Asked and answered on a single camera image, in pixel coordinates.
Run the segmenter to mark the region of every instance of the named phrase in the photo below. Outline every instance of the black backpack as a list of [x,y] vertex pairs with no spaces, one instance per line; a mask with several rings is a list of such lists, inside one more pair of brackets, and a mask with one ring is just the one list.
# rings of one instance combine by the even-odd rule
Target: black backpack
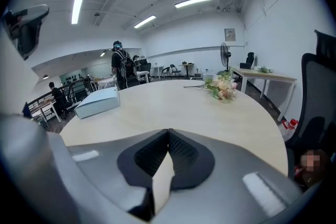
[[126,88],[139,85],[140,83],[136,77],[137,67],[130,54],[125,50],[117,50],[116,53],[120,56],[119,72],[124,79]]

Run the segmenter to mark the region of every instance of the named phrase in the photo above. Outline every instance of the railing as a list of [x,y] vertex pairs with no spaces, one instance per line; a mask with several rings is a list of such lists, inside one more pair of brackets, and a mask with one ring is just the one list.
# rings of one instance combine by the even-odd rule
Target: railing
[[[88,96],[91,92],[93,92],[95,88],[92,87],[89,78],[84,78],[68,83],[60,87],[59,90],[61,90],[61,92],[65,95],[67,100],[68,99],[71,100],[72,105],[76,105],[78,102],[82,101],[86,96]],[[38,106],[41,103],[41,101],[45,101],[49,97],[51,97],[51,91],[28,103],[29,109],[32,110],[34,107]],[[51,105],[45,106],[43,108],[43,113],[48,120],[50,119],[50,117],[48,118],[48,116],[51,115],[50,108]],[[38,110],[32,116],[39,114],[40,111]]]

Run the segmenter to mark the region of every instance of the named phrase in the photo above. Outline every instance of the fan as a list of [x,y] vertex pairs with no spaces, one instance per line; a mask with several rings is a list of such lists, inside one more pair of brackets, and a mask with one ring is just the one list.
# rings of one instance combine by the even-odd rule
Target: fan
[[229,48],[226,46],[225,43],[221,45],[221,53],[220,58],[222,59],[223,66],[226,67],[226,71],[229,71],[229,58],[231,56],[231,52],[229,52]]

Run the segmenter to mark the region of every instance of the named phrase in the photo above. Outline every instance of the person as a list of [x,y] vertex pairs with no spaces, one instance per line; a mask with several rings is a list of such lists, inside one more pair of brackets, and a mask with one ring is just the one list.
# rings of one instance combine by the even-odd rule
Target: person
[[119,89],[123,90],[123,89],[125,89],[126,85],[125,85],[125,81],[124,81],[124,79],[121,75],[121,72],[120,72],[121,56],[119,55],[119,53],[117,54],[116,52],[119,51],[125,57],[130,57],[130,54],[127,51],[125,51],[124,49],[122,49],[122,44],[118,40],[113,43],[112,51],[115,52],[115,53],[112,54],[112,59],[111,59],[112,73],[117,75],[117,83],[118,83]]
[[56,110],[57,115],[61,115],[63,104],[67,102],[64,94],[55,87],[53,82],[49,83],[49,88],[51,89],[51,97],[47,98],[46,100],[55,100],[54,108]]

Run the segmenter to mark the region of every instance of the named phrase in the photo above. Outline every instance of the white box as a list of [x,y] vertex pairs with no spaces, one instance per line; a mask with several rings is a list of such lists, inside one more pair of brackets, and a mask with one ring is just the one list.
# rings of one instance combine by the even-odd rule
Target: white box
[[75,108],[75,113],[78,118],[84,119],[119,106],[119,91],[117,87],[111,87],[90,94]]

